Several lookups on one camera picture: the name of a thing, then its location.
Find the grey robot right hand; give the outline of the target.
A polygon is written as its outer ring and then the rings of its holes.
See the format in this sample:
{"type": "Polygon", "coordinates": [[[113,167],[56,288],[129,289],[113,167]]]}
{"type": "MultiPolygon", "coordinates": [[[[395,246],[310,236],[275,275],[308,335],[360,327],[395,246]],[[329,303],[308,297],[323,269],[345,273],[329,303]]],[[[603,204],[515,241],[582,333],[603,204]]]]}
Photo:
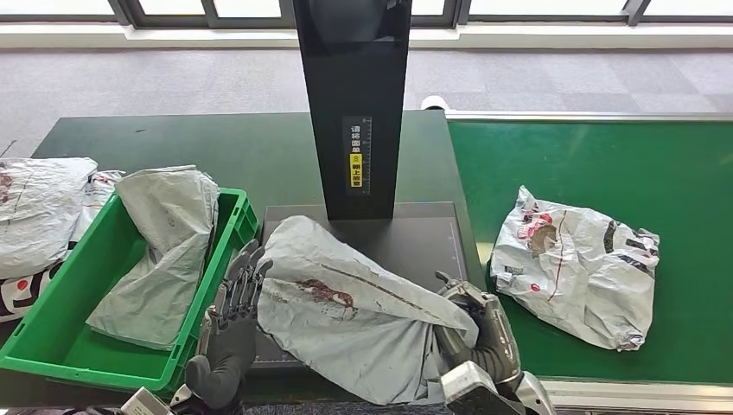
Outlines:
{"type": "Polygon", "coordinates": [[[436,271],[435,277],[444,283],[438,294],[463,310],[478,328],[475,345],[470,347],[457,329],[436,326],[434,333],[443,360],[451,367],[473,361],[497,384],[518,379],[519,349],[499,298],[442,271],[436,271]]]}

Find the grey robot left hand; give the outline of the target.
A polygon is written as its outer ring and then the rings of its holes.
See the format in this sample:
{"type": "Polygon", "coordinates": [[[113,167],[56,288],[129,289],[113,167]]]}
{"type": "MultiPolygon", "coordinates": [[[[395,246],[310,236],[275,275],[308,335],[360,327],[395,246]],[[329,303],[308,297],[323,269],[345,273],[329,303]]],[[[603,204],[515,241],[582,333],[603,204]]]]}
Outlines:
{"type": "Polygon", "coordinates": [[[256,357],[258,300],[272,266],[256,239],[245,243],[227,268],[222,310],[212,317],[207,351],[188,360],[185,386],[190,397],[176,404],[176,414],[233,414],[239,388],[256,357]]]}

